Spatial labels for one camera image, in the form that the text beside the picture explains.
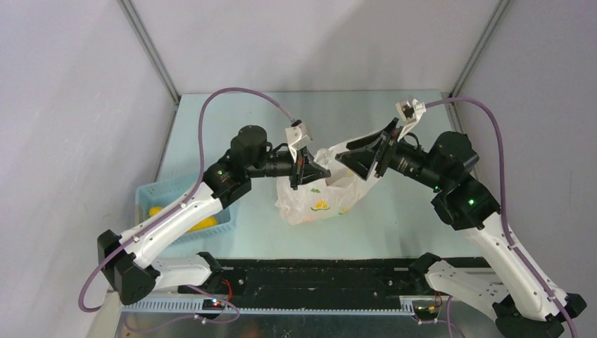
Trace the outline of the white plastic bag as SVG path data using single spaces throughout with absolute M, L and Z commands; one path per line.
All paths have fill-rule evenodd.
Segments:
M 315 162 L 328 169 L 331 177 L 301 185 L 296 190 L 290 187 L 289 178 L 277 178 L 275 206 L 290 225 L 344 215 L 377 184 L 375 176 L 363 180 L 335 159 L 347 150 L 347 144 L 345 141 L 320 149 L 315 155 Z

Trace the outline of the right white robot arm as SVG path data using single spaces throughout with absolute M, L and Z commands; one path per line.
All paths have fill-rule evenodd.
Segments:
M 493 320 L 504 337 L 559 337 L 564 322 L 579 316 L 586 302 L 551 281 L 502 223 L 501 205 L 471 175 L 479 157 L 468 137 L 443 132 L 425 151 L 407 143 L 404 135 L 393 120 L 379 132 L 348 142 L 336 159 L 364 180 L 394 170 L 432 188 L 440 220 L 473 243 L 500 279 L 495 284 L 460 272 L 426 253 L 409 268 L 412 290 L 457 298 Z

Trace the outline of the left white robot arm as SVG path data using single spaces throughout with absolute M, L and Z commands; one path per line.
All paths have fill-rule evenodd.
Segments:
M 159 255 L 197 223 L 249 193 L 253 178 L 288 177 L 291 188 L 298 189 L 330 175 L 306 147 L 273 148 L 262 127 L 247 125 L 231 140 L 225 155 L 181 197 L 121 234 L 107 230 L 99 235 L 101 271 L 123 305 L 168 287 L 214 293 L 222 286 L 222 267 L 211 254 L 163 259 Z

